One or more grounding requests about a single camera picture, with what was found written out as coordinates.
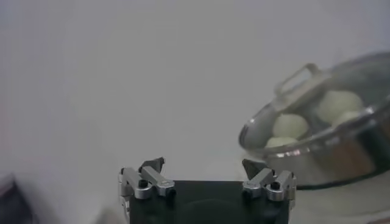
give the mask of pot handle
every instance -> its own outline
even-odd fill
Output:
[[[291,90],[292,88],[284,90],[285,85],[287,85],[290,81],[296,79],[296,77],[298,77],[299,75],[303,74],[304,70],[306,70],[306,69],[309,70],[309,72],[311,74],[311,78],[310,79],[313,79],[316,76],[319,76],[319,75],[322,74],[321,71],[318,69],[318,66],[316,64],[314,64],[314,63],[307,63],[307,64],[305,64],[305,66],[303,66],[298,71],[296,71],[293,75],[289,76],[284,81],[276,84],[275,88],[274,88],[275,95],[278,97],[278,96],[281,96],[283,93]]]

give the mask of white wall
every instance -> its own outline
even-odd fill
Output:
[[[90,222],[144,159],[236,178],[240,128],[277,81],[390,46],[388,1],[0,4],[0,169],[43,223]]]

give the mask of steamed bun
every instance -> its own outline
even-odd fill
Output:
[[[318,106],[317,115],[324,122],[332,124],[343,113],[361,109],[363,109],[363,101],[355,93],[328,91]]]
[[[283,145],[288,145],[297,142],[296,139],[294,138],[289,138],[289,137],[279,137],[279,138],[270,138],[267,142],[266,148],[273,148],[273,147],[278,147],[278,146],[283,146]]]
[[[338,117],[336,120],[334,120],[331,125],[333,127],[335,126],[338,126],[338,125],[341,125],[342,123],[346,122],[346,121],[349,121],[353,118],[356,118],[360,115],[359,112],[357,111],[347,111],[345,113],[343,113],[340,117]]]
[[[272,132],[275,137],[299,138],[309,129],[306,120],[296,114],[282,114],[274,124]]]

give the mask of dumpling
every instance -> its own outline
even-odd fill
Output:
[[[317,115],[322,121],[332,124],[343,113],[361,109],[363,101],[355,93],[328,91],[317,108]]]
[[[299,138],[309,129],[306,120],[296,114],[282,114],[274,124],[272,132],[274,137]]]
[[[347,111],[345,113],[343,113],[340,117],[338,117],[336,120],[334,120],[331,125],[333,127],[335,126],[339,126],[341,125],[342,123],[346,122],[346,121],[349,121],[353,118],[356,118],[360,115],[359,112],[357,111]]]
[[[278,146],[283,146],[283,145],[288,145],[297,142],[296,139],[294,138],[289,138],[289,137],[273,137],[270,138],[267,142],[266,148],[273,148],[273,147],[278,147]]]

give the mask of dark object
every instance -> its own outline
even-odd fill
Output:
[[[272,190],[279,190],[280,189],[280,184],[278,182],[272,182],[271,189]]]
[[[141,167],[138,169],[138,172],[141,173],[142,167],[150,166],[154,170],[156,170],[158,173],[161,173],[161,170],[163,168],[163,165],[165,163],[165,159],[160,157],[158,159],[148,160],[142,163]]]
[[[130,199],[131,224],[287,224],[289,201],[260,197],[245,203],[238,181],[175,181],[172,206],[154,195]]]
[[[145,188],[145,187],[147,187],[147,184],[148,184],[147,180],[140,180],[138,182],[138,187],[139,188]]]
[[[138,169],[138,175],[148,180],[154,187],[148,198],[137,197],[139,189],[127,190],[120,194],[122,205],[128,222],[131,224],[287,224],[289,211],[294,200],[286,197],[273,200],[268,195],[275,196],[279,192],[268,191],[261,186],[260,194],[254,183],[265,183],[259,178],[262,170],[269,175],[274,171],[264,163],[249,160],[243,161],[250,181],[171,181],[160,175],[164,159],[146,161]],[[127,173],[119,174],[120,189],[128,189],[124,177]],[[269,184],[277,184],[277,176]]]
[[[34,223],[31,209],[13,181],[12,176],[0,178],[0,223]]]
[[[258,163],[249,159],[243,160],[243,166],[246,172],[246,175],[248,176],[248,179],[252,179],[255,177],[261,170],[264,168],[268,168],[267,164],[265,163]]]

